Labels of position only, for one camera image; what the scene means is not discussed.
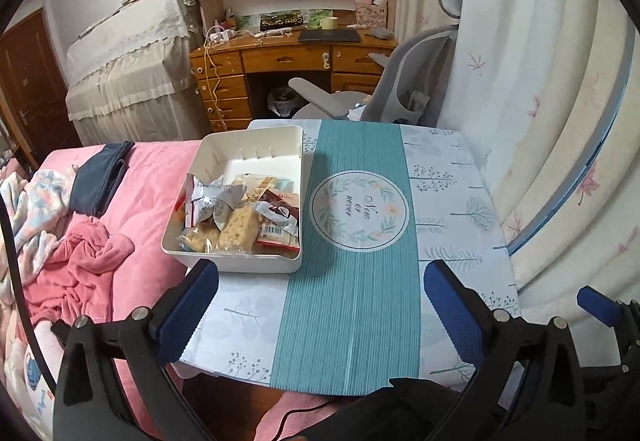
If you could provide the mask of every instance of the black laptop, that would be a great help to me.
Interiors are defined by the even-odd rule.
[[[360,42],[355,29],[303,29],[298,42]]]

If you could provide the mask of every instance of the yellow cup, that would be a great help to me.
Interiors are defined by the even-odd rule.
[[[323,18],[320,22],[320,27],[322,29],[338,29],[338,17],[328,16]]]

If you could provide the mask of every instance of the metal bolt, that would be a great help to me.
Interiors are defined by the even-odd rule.
[[[76,318],[76,321],[74,322],[74,327],[80,329],[81,327],[84,327],[85,325],[87,325],[88,322],[89,322],[89,318],[87,318],[85,315],[80,315],[78,316],[78,318]]]
[[[498,320],[498,322],[508,322],[511,320],[511,315],[504,309],[496,309],[494,311],[494,318]]]
[[[131,313],[131,318],[133,318],[134,320],[144,320],[148,316],[148,314],[148,307],[136,307]]]
[[[562,318],[562,316],[556,316],[554,318],[554,325],[558,329],[566,329],[566,320],[564,318]]]

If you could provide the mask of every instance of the table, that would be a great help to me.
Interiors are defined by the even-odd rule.
[[[492,309],[515,316],[519,307],[506,242],[462,135],[333,120],[251,127],[277,124],[304,131],[302,267],[222,273],[180,361],[315,394],[363,395],[390,377],[467,381],[473,367],[421,287],[426,264],[447,261]]]
[[[208,57],[204,48],[194,50],[190,54],[192,73],[212,131],[224,130],[220,117],[228,130],[241,130],[252,119],[273,116],[267,104],[269,90],[287,85],[295,76],[327,92],[372,94],[383,69],[369,58],[369,53],[389,56],[398,42],[377,39],[364,29],[358,33],[358,43],[300,43],[299,31],[261,40],[241,34],[214,45]]]

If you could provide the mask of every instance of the white storage box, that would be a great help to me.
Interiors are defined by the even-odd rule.
[[[198,259],[210,259],[219,271],[238,273],[292,273],[302,261],[302,129],[298,126],[276,126],[255,130],[220,132],[205,137],[196,152],[189,173],[203,183],[223,176],[223,183],[231,183],[240,174],[271,175],[293,181],[293,191],[300,194],[300,225],[298,227],[300,253],[295,259],[280,255],[249,253],[190,253],[182,251],[177,237],[184,229],[184,218],[178,208],[169,218],[162,236],[162,250],[187,267]],[[184,199],[186,182],[176,200]]]

